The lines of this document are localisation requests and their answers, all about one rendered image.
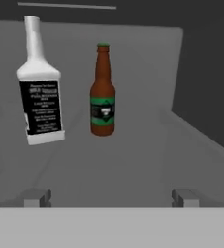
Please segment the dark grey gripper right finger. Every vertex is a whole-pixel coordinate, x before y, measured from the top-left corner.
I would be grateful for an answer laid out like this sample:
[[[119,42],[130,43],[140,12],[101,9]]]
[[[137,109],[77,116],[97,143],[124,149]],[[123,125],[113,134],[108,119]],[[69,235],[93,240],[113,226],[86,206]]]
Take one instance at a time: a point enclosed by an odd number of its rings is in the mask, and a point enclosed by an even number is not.
[[[211,199],[198,190],[173,189],[172,207],[224,207],[224,203]]]

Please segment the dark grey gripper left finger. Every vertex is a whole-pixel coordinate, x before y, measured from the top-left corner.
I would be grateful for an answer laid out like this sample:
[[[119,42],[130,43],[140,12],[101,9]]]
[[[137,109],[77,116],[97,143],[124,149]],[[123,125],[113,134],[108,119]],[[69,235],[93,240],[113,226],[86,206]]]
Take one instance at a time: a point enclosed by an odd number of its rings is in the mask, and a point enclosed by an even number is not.
[[[0,202],[0,207],[51,207],[50,189],[27,189],[13,199]]]

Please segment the white liquor bottle black label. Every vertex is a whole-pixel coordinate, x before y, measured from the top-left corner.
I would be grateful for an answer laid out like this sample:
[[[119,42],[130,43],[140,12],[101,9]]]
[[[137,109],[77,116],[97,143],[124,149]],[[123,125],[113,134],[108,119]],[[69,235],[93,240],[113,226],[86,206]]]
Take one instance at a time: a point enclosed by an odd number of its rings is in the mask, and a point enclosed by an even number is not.
[[[17,70],[29,145],[65,139],[62,121],[61,73],[44,57],[40,19],[24,17],[27,61]]]

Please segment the dark grey fridge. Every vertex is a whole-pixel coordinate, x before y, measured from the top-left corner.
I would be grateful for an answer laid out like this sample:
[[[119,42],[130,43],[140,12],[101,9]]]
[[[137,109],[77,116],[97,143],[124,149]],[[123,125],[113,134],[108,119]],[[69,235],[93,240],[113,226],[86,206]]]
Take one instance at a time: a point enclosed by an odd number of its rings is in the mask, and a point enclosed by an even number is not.
[[[117,10],[17,2],[117,6]],[[0,0],[0,20],[178,27],[183,32],[172,112],[224,148],[224,0]]]

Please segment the brown beer bottle green label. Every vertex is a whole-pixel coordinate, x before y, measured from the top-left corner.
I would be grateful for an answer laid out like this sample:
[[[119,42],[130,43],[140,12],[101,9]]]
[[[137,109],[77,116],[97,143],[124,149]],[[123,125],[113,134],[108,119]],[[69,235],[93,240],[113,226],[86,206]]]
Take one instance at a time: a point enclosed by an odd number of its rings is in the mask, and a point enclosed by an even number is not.
[[[114,132],[115,88],[112,84],[110,45],[97,45],[95,79],[90,89],[90,130],[105,137]]]

